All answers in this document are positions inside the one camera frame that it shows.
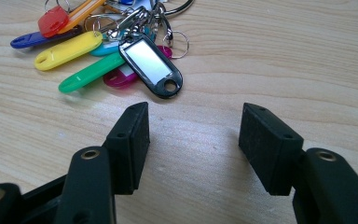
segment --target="light wood tabletop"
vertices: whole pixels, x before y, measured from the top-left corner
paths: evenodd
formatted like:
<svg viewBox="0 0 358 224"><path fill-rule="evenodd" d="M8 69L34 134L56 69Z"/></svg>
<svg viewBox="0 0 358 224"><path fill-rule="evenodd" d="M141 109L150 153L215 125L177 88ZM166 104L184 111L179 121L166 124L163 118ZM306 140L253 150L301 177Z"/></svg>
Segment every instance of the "light wood tabletop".
<svg viewBox="0 0 358 224"><path fill-rule="evenodd" d="M59 92L99 58L42 72L34 58L54 44L13 49L14 38L38 31L44 4L0 1L0 183L25 193L66 174L75 152L100 146L140 102L149 104L151 143L140 188L116 196L118 223L296 223L294 191L266 193L238 147L245 102L276 114L304 149L332 150L358 174L358 0L195 0L169 17L190 46L172 60L184 83L168 100L141 80L113 89L99 78ZM174 37L179 55L186 42Z"/></svg>

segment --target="wooden table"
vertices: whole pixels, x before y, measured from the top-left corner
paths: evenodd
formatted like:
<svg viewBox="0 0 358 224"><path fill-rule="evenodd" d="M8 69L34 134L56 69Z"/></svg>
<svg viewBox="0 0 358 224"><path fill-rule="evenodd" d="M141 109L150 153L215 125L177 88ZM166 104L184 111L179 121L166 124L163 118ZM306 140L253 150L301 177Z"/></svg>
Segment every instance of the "wooden table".
<svg viewBox="0 0 358 224"><path fill-rule="evenodd" d="M245 102L279 116L304 149L335 151L358 173L358 0L196 0L170 18L190 40L173 61L184 87L170 100L142 81L117 90L98 79L60 93L98 59L36 70L35 56L52 45L9 43L37 31L43 13L42 0L0 1L0 183L25 193L64 175L76 151L99 146L139 102L149 103L151 145L139 190L116 197L119 223L296 223L293 193L269 196L238 147Z"/></svg>

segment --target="orange key tag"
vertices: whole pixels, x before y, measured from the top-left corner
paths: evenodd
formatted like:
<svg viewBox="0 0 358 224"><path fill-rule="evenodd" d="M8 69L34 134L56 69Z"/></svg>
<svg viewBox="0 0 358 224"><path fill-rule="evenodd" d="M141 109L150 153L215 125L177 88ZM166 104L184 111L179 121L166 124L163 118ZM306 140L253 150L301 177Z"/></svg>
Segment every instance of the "orange key tag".
<svg viewBox="0 0 358 224"><path fill-rule="evenodd" d="M77 26L81 21L86 19L92 11L102 6L104 2L105 0L87 0L84 2L69 14L69 21L66 26L59 31L59 34L65 33Z"/></svg>
<svg viewBox="0 0 358 224"><path fill-rule="evenodd" d="M60 7L56 6L47 11L37 22L40 34L43 37L52 37L56 35L69 21L68 14Z"/></svg>

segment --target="magenta key tag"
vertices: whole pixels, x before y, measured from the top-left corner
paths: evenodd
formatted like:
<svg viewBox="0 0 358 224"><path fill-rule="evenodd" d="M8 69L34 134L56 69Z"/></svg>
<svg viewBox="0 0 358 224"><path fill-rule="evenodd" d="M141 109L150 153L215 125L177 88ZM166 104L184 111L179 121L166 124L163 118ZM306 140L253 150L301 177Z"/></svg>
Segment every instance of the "magenta key tag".
<svg viewBox="0 0 358 224"><path fill-rule="evenodd" d="M158 46L158 49L161 50L168 59L172 57L172 50L169 47ZM128 87L137 77L130 66L124 63L120 67L106 73L103 76L103 82L110 87L124 88Z"/></svg>
<svg viewBox="0 0 358 224"><path fill-rule="evenodd" d="M66 11L56 6L43 15L37 24L39 25L40 34L43 37L56 35L68 23L69 17Z"/></svg>

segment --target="dark blue key tag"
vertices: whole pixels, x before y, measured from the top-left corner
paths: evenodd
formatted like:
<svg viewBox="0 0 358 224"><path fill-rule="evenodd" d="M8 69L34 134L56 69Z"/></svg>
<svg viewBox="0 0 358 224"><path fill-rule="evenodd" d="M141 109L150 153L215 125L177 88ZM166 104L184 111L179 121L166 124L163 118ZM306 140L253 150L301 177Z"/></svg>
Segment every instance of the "dark blue key tag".
<svg viewBox="0 0 358 224"><path fill-rule="evenodd" d="M82 27L78 25L68 32L65 32L61 35L54 35L49 38L42 36L40 32L35 32L15 38L10 42L10 46L13 49L25 49L33 46L47 44L49 42L56 41L56 40L71 38L76 35L80 35L82 31L83 31Z"/></svg>
<svg viewBox="0 0 358 224"><path fill-rule="evenodd" d="M128 34L119 43L121 57L156 96L171 98L183 85L180 71L146 35Z"/></svg>

